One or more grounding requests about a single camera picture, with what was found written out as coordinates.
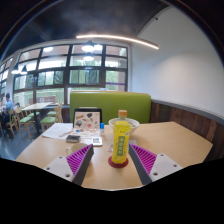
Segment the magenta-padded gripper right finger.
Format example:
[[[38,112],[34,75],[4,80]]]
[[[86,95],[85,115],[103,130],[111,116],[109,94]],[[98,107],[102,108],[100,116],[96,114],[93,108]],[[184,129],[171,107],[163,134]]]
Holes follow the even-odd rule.
[[[182,169],[166,154],[156,155],[134,144],[129,145],[129,154],[143,185],[150,184]]]

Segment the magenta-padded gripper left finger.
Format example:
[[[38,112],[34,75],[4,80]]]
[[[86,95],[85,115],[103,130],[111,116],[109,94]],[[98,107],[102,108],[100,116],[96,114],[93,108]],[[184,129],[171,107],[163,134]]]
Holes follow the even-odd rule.
[[[93,154],[90,144],[68,156],[56,157],[44,170],[81,186]]]

